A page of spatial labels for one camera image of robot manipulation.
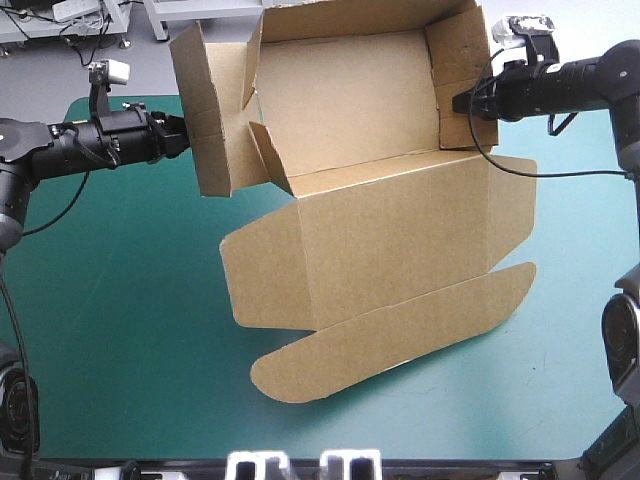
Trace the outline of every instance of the open cardboard box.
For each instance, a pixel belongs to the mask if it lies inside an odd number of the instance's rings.
[[[524,298],[533,265],[488,272],[529,235],[535,181],[465,150],[451,110],[489,58],[475,2],[279,6],[249,42],[205,43],[196,25],[171,51],[201,192],[271,181],[297,198],[221,246],[238,323],[317,331],[256,362],[267,395],[325,397]],[[497,143],[495,122],[478,130]]]

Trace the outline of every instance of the table surface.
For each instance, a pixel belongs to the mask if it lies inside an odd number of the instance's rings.
[[[144,101],[181,113],[178,97]],[[86,116],[86,99],[68,114]],[[615,166],[606,113],[580,115],[557,139],[545,128],[545,119],[501,124],[495,151],[535,158],[541,171]],[[79,182],[43,182],[28,226],[61,210]],[[534,232],[498,267],[538,265],[507,322],[306,405],[278,403],[252,385],[253,361],[304,333],[237,326],[218,251],[226,234],[290,200],[273,185],[203,198],[187,152],[92,174],[64,220],[10,252],[6,277],[39,384],[43,455],[317,457],[375,447],[386,458],[564,458],[580,455],[622,410],[600,315],[613,282],[637,262],[629,182],[540,180]],[[8,321],[0,333],[13,338]]]

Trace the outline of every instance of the gray floor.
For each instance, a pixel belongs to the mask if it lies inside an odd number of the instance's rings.
[[[301,0],[286,0],[295,3]],[[487,22],[513,11],[511,0],[483,0]],[[563,58],[578,59],[601,55],[616,42],[639,37],[640,14],[637,0],[520,0],[519,12],[546,12],[557,28],[556,41]],[[256,18],[218,19],[203,22],[205,35],[215,41],[248,39]],[[189,23],[171,23],[176,36]],[[115,95],[177,94],[168,43],[155,41],[146,11],[134,5],[128,37],[131,50],[112,47],[98,58],[114,58],[132,66],[126,87],[114,87]],[[61,121],[68,105],[87,96],[87,72],[77,56],[62,44],[17,49],[9,59],[0,60],[0,116],[23,121]]]
[[[255,17],[203,22],[207,39],[245,41],[257,22]],[[172,36],[190,25],[174,22]],[[178,88],[168,42],[157,42],[146,11],[134,5],[127,38],[132,48],[113,46],[100,50],[96,59],[113,58],[131,65],[131,79],[125,87],[114,86],[114,95],[176,95]],[[12,55],[0,60],[0,117],[22,121],[61,121],[71,102],[87,96],[87,71],[76,54],[62,43],[12,48]]]

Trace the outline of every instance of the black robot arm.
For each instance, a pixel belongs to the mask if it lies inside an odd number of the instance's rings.
[[[505,17],[492,30],[504,48],[525,47],[527,60],[479,79],[454,97],[453,110],[505,121],[549,115],[551,135],[578,112],[609,110],[618,164],[635,182],[640,219],[640,40],[619,43],[602,57],[561,63],[548,17]],[[563,113],[571,115],[554,128],[555,115]],[[585,452],[580,479],[640,478],[640,265],[616,287],[622,293],[605,307],[602,333],[613,388],[627,408]]]
[[[0,254],[22,238],[31,192],[41,180],[103,168],[154,163],[189,147],[184,119],[149,112],[142,103],[112,111],[111,84],[124,84],[128,65],[90,65],[90,118],[81,122],[24,123],[0,118]]]
[[[518,18],[511,17],[512,25]],[[507,62],[496,77],[477,89],[473,113],[485,119],[518,121],[525,117],[609,110],[618,163],[640,174],[640,40],[628,40],[603,56],[560,63],[551,33],[529,59]],[[467,113],[472,91],[453,99],[453,109]]]

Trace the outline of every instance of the cardboard box flap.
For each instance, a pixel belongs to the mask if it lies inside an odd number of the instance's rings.
[[[535,180],[478,158],[301,198],[225,238],[236,321],[319,330],[483,275],[527,238],[534,203]],[[290,241],[273,241],[272,224]],[[306,316],[271,301],[292,288],[309,299]]]
[[[220,244],[234,318],[248,321],[241,325],[266,325],[288,312],[282,328],[315,328],[299,219],[297,204],[290,203]]]
[[[366,313],[258,359],[251,379],[281,402],[325,398],[492,330],[522,302],[534,276],[535,266],[525,263]]]
[[[253,143],[260,120],[253,79],[259,29],[249,43],[204,43],[199,24],[171,43],[185,121],[194,145],[200,191],[230,196],[269,176]]]
[[[473,87],[490,58],[484,14],[476,7],[427,26],[433,83],[440,113],[440,146],[473,146],[467,116],[454,113],[455,95]],[[478,136],[484,145],[498,143],[497,121],[475,119]]]
[[[222,117],[200,25],[184,31],[170,48],[200,191],[229,195]]]
[[[422,30],[263,44],[257,85],[289,178],[439,148]]]
[[[249,125],[253,133],[253,139],[262,157],[262,163],[264,163],[271,181],[285,192],[293,194],[291,184],[282,165],[282,160],[269,134],[269,129],[257,122],[249,122]]]
[[[262,18],[258,21],[253,35],[247,42],[247,59],[244,70],[244,86],[243,86],[243,105],[249,103],[249,100],[255,93],[256,74],[258,72],[258,61],[260,58],[260,42],[262,41]]]
[[[277,5],[264,16],[264,42],[417,30],[470,2],[464,0],[320,0]]]

